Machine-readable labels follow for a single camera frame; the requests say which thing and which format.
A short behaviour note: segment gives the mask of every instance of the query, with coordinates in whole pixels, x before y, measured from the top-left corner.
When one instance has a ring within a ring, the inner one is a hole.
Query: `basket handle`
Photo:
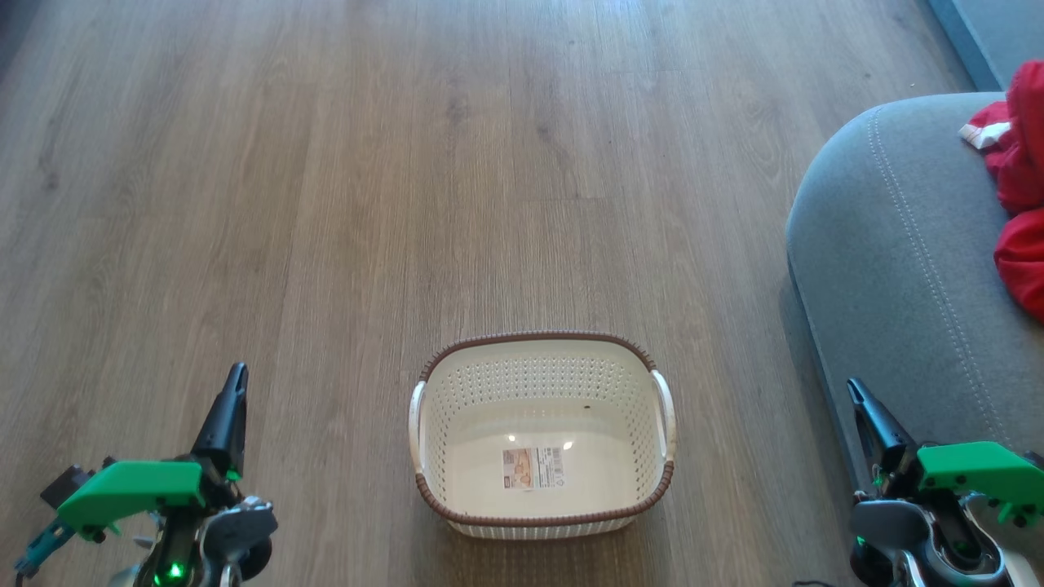
[[[424,381],[413,388],[413,398],[409,400],[409,455],[413,459],[413,472],[424,473],[421,465],[421,400],[424,399]]]
[[[667,380],[660,375],[660,372],[656,369],[649,371],[652,375],[652,380],[656,381],[657,389],[660,392],[660,414],[659,416],[663,419],[663,433],[664,440],[666,442],[667,453],[664,454],[667,461],[674,461],[674,449],[678,448],[678,424],[674,422],[674,402],[670,399],[670,388],[667,386]]]

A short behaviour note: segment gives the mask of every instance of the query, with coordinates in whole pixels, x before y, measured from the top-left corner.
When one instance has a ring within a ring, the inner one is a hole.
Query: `red cloth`
[[[1044,61],[1019,68],[1006,102],[995,102],[970,124],[1010,121],[1012,130],[986,151],[997,180],[997,198],[1015,214],[1004,226],[993,259],[1009,292],[1044,322]]]

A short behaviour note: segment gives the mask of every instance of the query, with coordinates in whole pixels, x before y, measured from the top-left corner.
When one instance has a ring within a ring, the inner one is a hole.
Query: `basket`
[[[465,341],[425,368],[409,407],[417,486],[478,538],[542,540],[623,527],[674,470],[670,391],[608,334]]]

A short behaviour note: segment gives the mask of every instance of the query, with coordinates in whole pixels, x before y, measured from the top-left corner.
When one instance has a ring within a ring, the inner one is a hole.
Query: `green bracket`
[[[135,514],[165,506],[203,504],[198,463],[118,461],[98,471],[58,507],[58,517],[91,540],[105,527]]]
[[[1021,517],[1030,525],[1044,512],[1044,470],[995,442],[926,446],[921,490],[973,491],[999,501],[1000,522]]]

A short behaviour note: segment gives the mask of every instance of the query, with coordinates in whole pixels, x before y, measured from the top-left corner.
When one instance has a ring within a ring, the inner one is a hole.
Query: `white stitching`
[[[975,357],[972,355],[971,346],[968,344],[968,337],[965,336],[964,330],[960,328],[960,324],[957,321],[956,312],[953,310],[953,304],[950,302],[950,297],[946,294],[946,287],[943,285],[943,280],[939,275],[939,271],[935,268],[935,263],[931,258],[931,254],[928,252],[928,246],[924,241],[924,237],[921,235],[920,229],[918,229],[917,220],[914,218],[914,211],[910,208],[909,202],[906,199],[906,195],[903,193],[901,187],[899,187],[899,181],[896,179],[895,172],[892,170],[892,164],[888,162],[887,155],[884,152],[884,145],[881,142],[881,133],[878,126],[879,114],[881,109],[877,109],[871,115],[873,125],[867,126],[867,138],[870,143],[870,150],[874,155],[874,162],[877,164],[877,170],[881,173],[881,179],[884,180],[884,185],[888,189],[888,194],[892,196],[892,203],[896,207],[896,211],[899,212],[899,217],[903,222],[903,228],[906,230],[906,236],[909,238],[910,245],[914,248],[914,254],[917,257],[918,263],[921,265],[921,271],[924,273],[924,278],[928,282],[928,288],[931,291],[931,297],[935,301],[935,305],[939,307],[939,312],[943,316],[943,322],[946,324],[947,332],[950,334],[950,343],[953,345],[953,351],[957,355],[957,359],[960,361],[960,367],[965,372],[965,376],[968,378],[968,384],[971,386],[972,395],[975,397],[976,403],[978,403],[979,412],[982,414],[982,419],[986,422],[987,427],[993,435],[994,439],[998,438],[998,431],[1000,437],[1010,445],[1011,438],[1007,436],[1004,429],[1003,422],[1000,420],[1000,416],[997,414],[997,408],[993,403],[993,398],[990,396],[990,391],[987,390],[986,383],[982,380],[982,373],[979,371],[978,365],[975,362]],[[899,201],[902,199],[903,206],[900,208]],[[982,401],[982,396],[986,396],[986,403]]]

